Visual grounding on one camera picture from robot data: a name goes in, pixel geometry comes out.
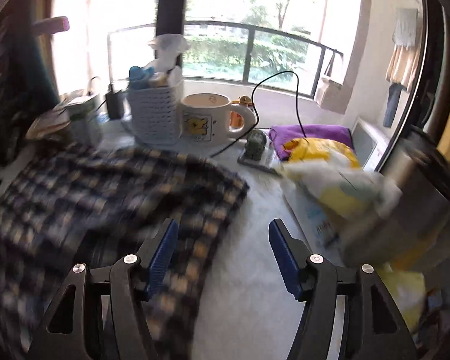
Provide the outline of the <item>blue plaid pants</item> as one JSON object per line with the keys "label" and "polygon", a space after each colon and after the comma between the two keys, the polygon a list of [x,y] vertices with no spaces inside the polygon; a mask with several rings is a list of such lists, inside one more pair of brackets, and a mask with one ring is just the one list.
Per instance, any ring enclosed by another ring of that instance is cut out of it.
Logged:
{"label": "blue plaid pants", "polygon": [[115,263],[173,219],[178,244],[144,311],[159,357],[189,359],[206,275],[248,190],[190,154],[47,145],[0,196],[0,346],[23,359],[74,264]]}

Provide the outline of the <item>yellow white plastic bag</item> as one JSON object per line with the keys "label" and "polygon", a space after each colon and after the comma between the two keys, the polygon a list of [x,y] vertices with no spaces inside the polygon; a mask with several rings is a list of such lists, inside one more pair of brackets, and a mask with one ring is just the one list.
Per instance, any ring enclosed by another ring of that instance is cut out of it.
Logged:
{"label": "yellow white plastic bag", "polygon": [[283,148],[289,158],[276,170],[344,219],[371,211],[385,218],[401,198],[393,180],[363,169],[353,150],[339,141],[294,138]]}

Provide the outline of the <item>milk carton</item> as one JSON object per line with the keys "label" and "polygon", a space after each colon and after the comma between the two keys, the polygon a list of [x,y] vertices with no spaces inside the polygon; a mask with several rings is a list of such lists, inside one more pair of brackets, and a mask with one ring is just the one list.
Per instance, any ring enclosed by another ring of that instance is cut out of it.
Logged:
{"label": "milk carton", "polygon": [[98,95],[80,96],[65,103],[71,135],[86,146],[97,147],[101,144],[102,130],[97,118],[98,98]]}

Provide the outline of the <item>green frog figurine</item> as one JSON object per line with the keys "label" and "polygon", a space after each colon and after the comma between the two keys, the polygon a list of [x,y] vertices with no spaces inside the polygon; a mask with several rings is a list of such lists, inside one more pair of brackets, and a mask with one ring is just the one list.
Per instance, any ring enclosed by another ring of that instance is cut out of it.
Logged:
{"label": "green frog figurine", "polygon": [[266,134],[260,129],[253,130],[247,137],[244,145],[244,157],[259,161],[266,147]]}

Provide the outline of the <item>purple cloth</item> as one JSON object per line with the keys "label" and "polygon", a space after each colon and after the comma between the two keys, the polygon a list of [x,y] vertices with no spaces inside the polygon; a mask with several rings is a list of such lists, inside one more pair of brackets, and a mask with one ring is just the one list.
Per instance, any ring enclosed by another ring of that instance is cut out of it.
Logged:
{"label": "purple cloth", "polygon": [[284,145],[295,138],[322,138],[338,141],[354,150],[351,132],[347,127],[329,124],[306,124],[302,128],[296,125],[275,125],[270,127],[268,137],[281,161],[287,161],[290,151]]}

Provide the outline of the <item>white perforated basket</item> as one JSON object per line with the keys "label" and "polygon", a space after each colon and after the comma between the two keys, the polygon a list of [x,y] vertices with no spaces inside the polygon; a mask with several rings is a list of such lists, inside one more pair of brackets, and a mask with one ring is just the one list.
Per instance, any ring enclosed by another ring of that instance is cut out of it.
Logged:
{"label": "white perforated basket", "polygon": [[172,87],[129,88],[127,101],[136,136],[145,144],[176,144],[182,132],[179,104],[183,94],[182,80]]}

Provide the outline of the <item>black charger adapter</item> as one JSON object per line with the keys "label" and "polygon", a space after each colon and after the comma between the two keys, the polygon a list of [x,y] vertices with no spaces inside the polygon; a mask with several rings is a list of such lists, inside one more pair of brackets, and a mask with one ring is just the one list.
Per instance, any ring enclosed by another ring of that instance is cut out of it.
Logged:
{"label": "black charger adapter", "polygon": [[105,104],[107,113],[111,120],[122,119],[124,116],[123,93],[121,90],[116,91],[113,84],[110,83],[108,92],[105,94]]}

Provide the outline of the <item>white cartoon mug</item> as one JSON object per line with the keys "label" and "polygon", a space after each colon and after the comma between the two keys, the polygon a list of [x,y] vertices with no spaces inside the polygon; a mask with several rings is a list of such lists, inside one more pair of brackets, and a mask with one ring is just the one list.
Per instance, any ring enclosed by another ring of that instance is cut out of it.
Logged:
{"label": "white cartoon mug", "polygon": [[[222,94],[189,94],[181,100],[180,110],[182,136],[208,146],[220,146],[230,139],[240,138],[257,122],[250,107],[233,104]],[[231,126],[232,112],[241,116],[242,127]]]}

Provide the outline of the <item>hanging beige clothes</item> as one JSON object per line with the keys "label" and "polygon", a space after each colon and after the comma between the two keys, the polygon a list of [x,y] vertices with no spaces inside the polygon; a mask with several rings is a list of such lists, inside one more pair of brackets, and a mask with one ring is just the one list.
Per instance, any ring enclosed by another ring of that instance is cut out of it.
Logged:
{"label": "hanging beige clothes", "polygon": [[383,126],[393,126],[401,93],[409,93],[418,69],[421,24],[417,8],[398,8],[393,31],[393,53],[385,79],[389,83]]}

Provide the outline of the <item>white crumpled tissue bag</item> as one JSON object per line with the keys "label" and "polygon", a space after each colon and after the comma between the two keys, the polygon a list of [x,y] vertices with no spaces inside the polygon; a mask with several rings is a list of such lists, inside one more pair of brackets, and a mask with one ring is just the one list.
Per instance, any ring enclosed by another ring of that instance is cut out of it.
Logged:
{"label": "white crumpled tissue bag", "polygon": [[156,36],[148,44],[156,53],[152,65],[156,72],[168,72],[176,66],[177,58],[185,53],[190,45],[182,34],[165,33]]}

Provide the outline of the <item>balcony railing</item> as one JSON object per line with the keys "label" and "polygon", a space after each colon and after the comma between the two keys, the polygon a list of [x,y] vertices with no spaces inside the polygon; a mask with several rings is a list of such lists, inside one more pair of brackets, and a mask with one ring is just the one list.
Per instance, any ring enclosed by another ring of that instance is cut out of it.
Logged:
{"label": "balcony railing", "polygon": [[[188,50],[181,56],[188,80],[252,86],[267,81],[270,89],[297,91],[313,98],[320,79],[343,60],[343,53],[308,38],[253,24],[195,19],[184,24]],[[288,71],[297,73],[294,87]]]}

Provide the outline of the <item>desk lamp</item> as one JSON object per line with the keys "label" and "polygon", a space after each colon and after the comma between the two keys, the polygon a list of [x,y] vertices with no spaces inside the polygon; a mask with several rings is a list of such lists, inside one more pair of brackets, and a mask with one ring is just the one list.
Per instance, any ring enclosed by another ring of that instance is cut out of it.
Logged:
{"label": "desk lamp", "polygon": [[42,19],[35,22],[31,27],[32,33],[36,36],[54,35],[55,33],[66,32],[69,29],[70,23],[66,16]]}

